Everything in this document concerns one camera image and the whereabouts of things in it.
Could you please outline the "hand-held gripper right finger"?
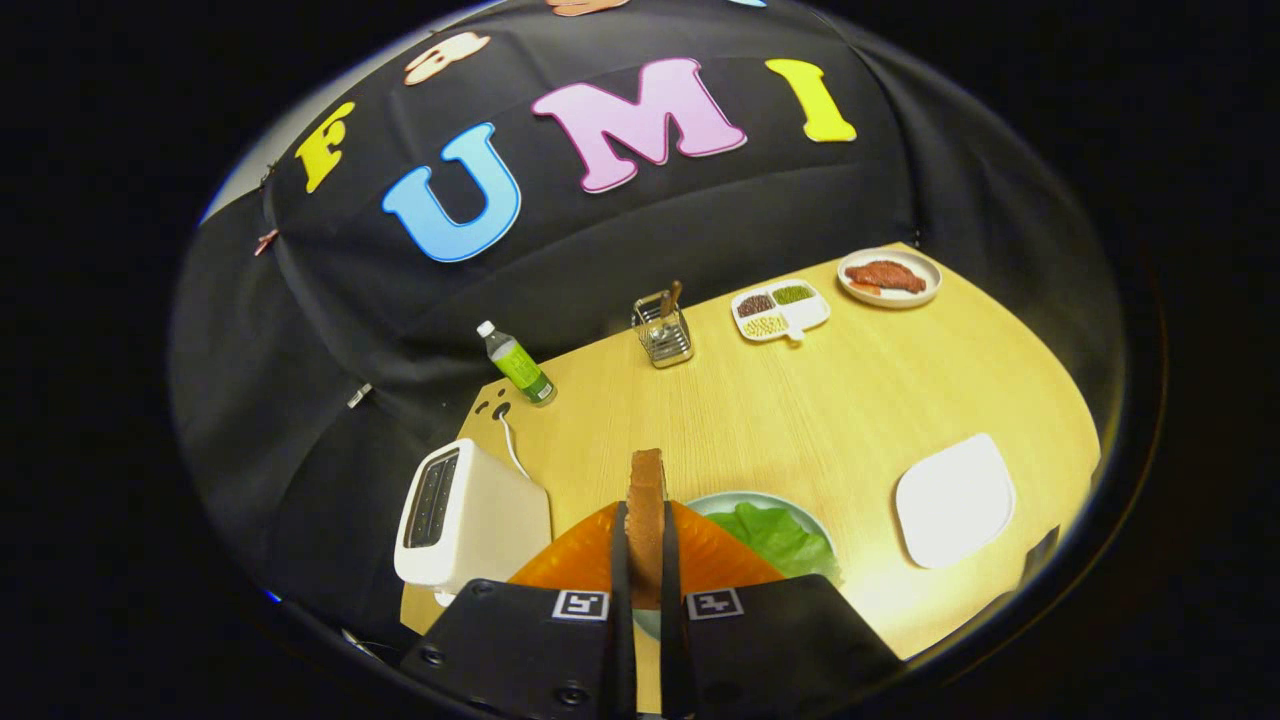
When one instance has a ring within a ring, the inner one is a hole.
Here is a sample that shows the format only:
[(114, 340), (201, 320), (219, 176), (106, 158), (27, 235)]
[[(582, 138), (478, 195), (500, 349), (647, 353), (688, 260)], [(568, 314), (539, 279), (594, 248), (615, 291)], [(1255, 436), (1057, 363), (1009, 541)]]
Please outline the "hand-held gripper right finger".
[(820, 574), (686, 592), (666, 505), (660, 716), (861, 719), (906, 664)]

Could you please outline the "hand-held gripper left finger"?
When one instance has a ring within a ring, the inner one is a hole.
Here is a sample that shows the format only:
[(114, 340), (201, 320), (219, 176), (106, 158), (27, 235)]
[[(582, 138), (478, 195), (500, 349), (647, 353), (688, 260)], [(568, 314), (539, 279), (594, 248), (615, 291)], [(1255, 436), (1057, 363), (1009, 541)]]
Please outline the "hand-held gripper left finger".
[(474, 579), (401, 671), (449, 719), (634, 719), (627, 511), (614, 505), (608, 591)]

